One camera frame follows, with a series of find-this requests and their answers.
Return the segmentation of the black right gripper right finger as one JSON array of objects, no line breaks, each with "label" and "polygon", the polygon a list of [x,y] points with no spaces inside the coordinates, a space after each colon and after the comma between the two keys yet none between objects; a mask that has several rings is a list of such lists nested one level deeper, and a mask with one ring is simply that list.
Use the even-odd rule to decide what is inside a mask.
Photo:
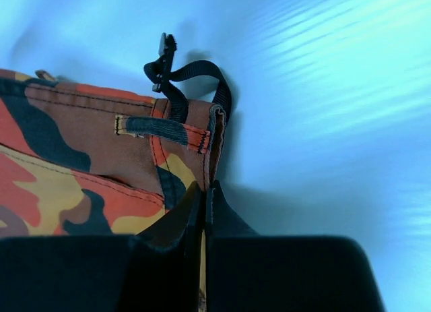
[{"label": "black right gripper right finger", "polygon": [[215,182],[205,213],[208,311],[383,311],[364,250],[352,239],[263,236]]}]

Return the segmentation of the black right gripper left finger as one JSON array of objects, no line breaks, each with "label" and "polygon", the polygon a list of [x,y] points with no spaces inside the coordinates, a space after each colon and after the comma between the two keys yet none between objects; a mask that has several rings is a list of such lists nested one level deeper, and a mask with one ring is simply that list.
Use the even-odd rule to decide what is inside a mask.
[{"label": "black right gripper left finger", "polygon": [[200,204],[196,183],[137,235],[1,239],[2,311],[196,311]]}]

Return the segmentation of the orange camouflage trousers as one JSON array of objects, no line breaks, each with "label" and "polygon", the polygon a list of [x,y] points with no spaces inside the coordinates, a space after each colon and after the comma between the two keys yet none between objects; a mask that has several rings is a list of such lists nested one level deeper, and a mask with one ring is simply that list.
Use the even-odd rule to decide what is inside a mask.
[{"label": "orange camouflage trousers", "polygon": [[159,98],[1,72],[1,231],[10,237],[137,235],[192,183],[200,204],[199,297],[206,310],[204,203],[220,161],[232,95],[219,67],[173,70],[163,34],[143,70]]}]

